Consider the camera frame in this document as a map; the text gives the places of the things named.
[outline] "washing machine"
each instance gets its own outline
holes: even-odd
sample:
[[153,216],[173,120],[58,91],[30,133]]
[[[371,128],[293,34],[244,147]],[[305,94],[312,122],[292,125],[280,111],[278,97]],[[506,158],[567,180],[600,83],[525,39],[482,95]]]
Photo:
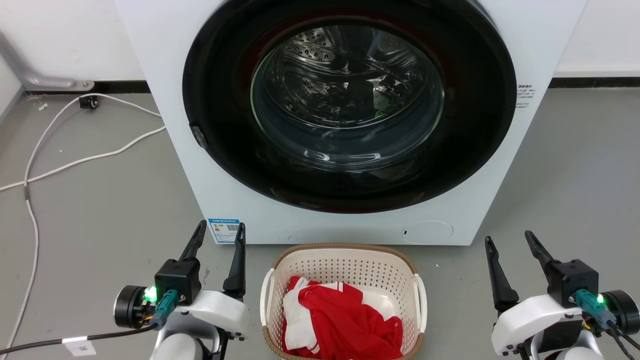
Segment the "washing machine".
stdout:
[[469,245],[586,0],[116,4],[216,242]]

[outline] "red and white garment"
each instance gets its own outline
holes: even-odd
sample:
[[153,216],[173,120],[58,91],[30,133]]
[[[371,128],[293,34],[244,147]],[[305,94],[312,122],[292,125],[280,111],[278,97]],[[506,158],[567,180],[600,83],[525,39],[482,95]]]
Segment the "red and white garment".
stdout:
[[362,291],[294,276],[283,298],[282,347],[312,359],[392,360],[402,357],[402,322],[362,304]]

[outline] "white wall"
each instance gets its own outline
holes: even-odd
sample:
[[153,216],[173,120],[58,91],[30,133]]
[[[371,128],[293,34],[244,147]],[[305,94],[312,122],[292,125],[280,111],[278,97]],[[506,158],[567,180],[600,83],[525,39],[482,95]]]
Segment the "white wall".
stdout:
[[[556,76],[640,76],[639,19],[640,0],[590,0]],[[113,0],[0,0],[0,31],[42,74],[144,79]]]
[[4,62],[4,59],[0,57],[0,121],[2,121],[4,111],[11,105],[21,86],[9,66]]

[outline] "white cable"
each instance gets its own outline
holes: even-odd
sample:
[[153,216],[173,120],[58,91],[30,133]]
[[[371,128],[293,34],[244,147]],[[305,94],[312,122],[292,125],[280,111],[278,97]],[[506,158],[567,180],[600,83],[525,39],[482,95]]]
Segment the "white cable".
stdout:
[[[36,277],[36,271],[38,268],[38,251],[40,249],[40,233],[38,230],[38,222],[36,221],[36,218],[33,214],[33,209],[31,208],[31,200],[29,198],[29,188],[28,188],[28,183],[32,182],[32,181],[36,181],[39,179],[42,179],[43,177],[47,177],[49,175],[55,174],[57,172],[60,172],[62,170],[65,170],[66,168],[72,167],[74,165],[80,164],[80,163],[84,163],[85,161],[89,161],[89,160],[94,160],[94,159],[99,159],[99,158],[105,158],[107,156],[112,156],[112,155],[116,155],[116,154],[120,154],[121,152],[127,150],[128,148],[130,148],[132,145],[134,145],[136,142],[151,136],[153,134],[159,133],[160,131],[164,130],[165,127],[161,127],[159,129],[153,130],[149,133],[146,133],[144,135],[141,135],[139,137],[137,137],[137,139],[133,140],[132,142],[128,143],[125,147],[121,148],[120,150],[117,151],[113,151],[113,152],[107,152],[105,154],[100,154],[100,155],[95,155],[95,156],[90,156],[88,158],[84,158],[84,159],[80,159],[77,161],[74,161],[72,163],[66,164],[63,167],[59,167],[55,170],[46,172],[40,176],[36,176],[32,179],[28,179],[29,177],[29,170],[31,169],[31,163],[33,162],[33,159],[35,158],[36,153],[38,152],[38,148],[40,147],[40,143],[42,143],[42,139],[44,139],[44,137],[46,136],[46,134],[49,132],[49,129],[51,128],[51,126],[53,126],[53,124],[56,122],[56,120],[58,119],[58,117],[72,104],[74,104],[76,101],[80,100],[80,98],[82,97],[88,97],[88,96],[101,96],[101,97],[106,97],[108,99],[111,100],[115,100],[118,102],[122,102],[123,104],[127,104],[127,105],[131,105],[134,106],[135,108],[138,108],[142,111],[145,111],[147,113],[153,114],[155,116],[160,116],[160,114],[158,113],[154,113],[153,111],[147,110],[141,106],[138,106],[136,104],[132,104],[131,102],[128,101],[124,101],[121,99],[118,99],[116,97],[113,96],[109,96],[109,95],[104,95],[104,94],[98,94],[98,93],[92,93],[92,94],[84,94],[81,95],[79,97],[76,97],[74,100],[70,101],[67,105],[65,105],[64,108],[62,108],[62,110],[60,110],[60,112],[53,118],[53,120],[51,121],[51,123],[49,124],[49,126],[47,126],[47,129],[45,129],[44,133],[42,133],[42,136],[40,137],[40,139],[38,140],[38,143],[36,143],[36,147],[33,149],[33,152],[31,153],[31,157],[29,159],[29,162],[27,163],[27,169],[24,171],[24,180],[21,183],[15,183],[15,184],[11,184],[11,185],[7,185],[4,186],[2,188],[0,188],[0,191],[9,189],[9,188],[13,188],[15,186],[20,186],[23,185],[24,186],[24,196],[25,196],[25,200],[26,200],[26,204],[27,204],[27,210],[29,211],[29,216],[31,217],[31,221],[33,222],[33,230],[35,233],[35,238],[36,238],[36,243],[35,243],[35,251],[33,254],[33,268],[31,269],[31,278],[29,280],[29,285],[27,286],[27,292],[24,294],[24,300],[22,301],[22,306],[20,307],[20,313],[18,314],[18,320],[15,322],[15,327],[13,328],[13,332],[11,334],[11,338],[9,339],[9,342],[7,344],[7,348],[10,348],[13,345],[13,341],[15,339],[15,336],[18,334],[18,329],[20,328],[20,323],[22,322],[22,317],[24,316],[24,310],[27,308],[27,303],[29,302],[29,296],[31,295],[31,289],[33,287],[33,281],[35,280]],[[7,354],[4,354],[2,356],[2,360],[6,359]]]

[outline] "energy label sticker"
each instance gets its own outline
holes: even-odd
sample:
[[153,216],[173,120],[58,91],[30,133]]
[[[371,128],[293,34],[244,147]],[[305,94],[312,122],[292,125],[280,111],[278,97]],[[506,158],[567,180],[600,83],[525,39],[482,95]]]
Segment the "energy label sticker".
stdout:
[[210,218],[209,225],[216,243],[234,243],[240,227],[240,220],[231,218]]

